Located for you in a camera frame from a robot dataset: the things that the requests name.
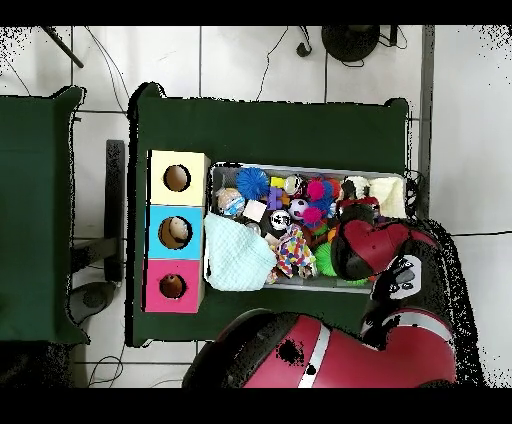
black stand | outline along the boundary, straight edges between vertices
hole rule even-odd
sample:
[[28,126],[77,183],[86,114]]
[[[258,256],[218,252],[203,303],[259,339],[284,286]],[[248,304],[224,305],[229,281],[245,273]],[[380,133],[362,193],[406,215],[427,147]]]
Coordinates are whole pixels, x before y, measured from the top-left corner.
[[377,46],[380,25],[327,25],[322,42],[327,52],[340,62],[358,62]]
[[74,62],[76,66],[79,68],[84,67],[84,64],[80,62],[80,60],[73,54],[71,50],[69,50],[68,46],[64,44],[64,42],[59,38],[53,28],[43,26],[41,28],[43,28],[43,31],[46,32],[48,36],[60,47],[60,49],[69,56],[69,58]]
[[92,282],[71,290],[69,309],[77,324],[110,305],[115,282],[122,281],[124,275],[124,143],[107,140],[106,154],[104,238],[73,246],[71,272],[103,259],[107,283]]

towel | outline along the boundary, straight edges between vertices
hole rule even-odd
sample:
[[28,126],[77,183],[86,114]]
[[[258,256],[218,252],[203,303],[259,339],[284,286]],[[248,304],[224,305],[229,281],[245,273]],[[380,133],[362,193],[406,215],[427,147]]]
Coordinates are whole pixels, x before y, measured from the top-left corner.
[[253,230],[208,213],[204,219],[211,275],[209,283],[223,291],[263,288],[277,259],[268,243]]
[[369,180],[370,196],[379,201],[380,214],[389,218],[406,218],[404,182],[400,177]]

yellow block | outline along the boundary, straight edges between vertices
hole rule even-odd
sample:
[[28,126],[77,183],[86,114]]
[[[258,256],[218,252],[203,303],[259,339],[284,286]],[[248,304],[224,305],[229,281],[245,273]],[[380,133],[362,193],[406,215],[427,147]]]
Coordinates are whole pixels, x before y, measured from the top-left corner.
[[270,185],[272,187],[284,188],[284,178],[270,177]]
[[151,204],[204,206],[209,166],[210,160],[204,153],[153,150]]

green table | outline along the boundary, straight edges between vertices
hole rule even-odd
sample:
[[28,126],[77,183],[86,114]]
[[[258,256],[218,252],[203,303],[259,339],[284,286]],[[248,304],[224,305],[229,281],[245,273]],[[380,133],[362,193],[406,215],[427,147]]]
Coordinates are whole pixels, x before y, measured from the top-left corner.
[[402,174],[406,157],[404,99],[384,106],[351,103],[294,104],[164,98],[155,83],[130,100],[126,336],[147,339],[215,339],[224,326],[253,308],[294,311],[358,332],[367,295],[263,289],[220,292],[207,285],[197,314],[141,311],[146,152],[204,152],[212,161]]

white toy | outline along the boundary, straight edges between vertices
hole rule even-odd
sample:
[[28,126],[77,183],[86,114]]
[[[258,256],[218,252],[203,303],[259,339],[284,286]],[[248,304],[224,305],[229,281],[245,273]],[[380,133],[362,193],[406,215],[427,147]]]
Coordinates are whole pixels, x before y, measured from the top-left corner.
[[290,214],[283,210],[277,210],[270,215],[270,225],[277,231],[286,230],[291,224]]
[[266,204],[258,202],[257,200],[249,200],[244,209],[243,216],[252,219],[255,222],[260,222],[266,209]]
[[302,214],[309,207],[308,202],[302,199],[293,199],[290,202],[290,207],[288,208],[288,212],[292,219],[296,221],[300,221],[302,219]]

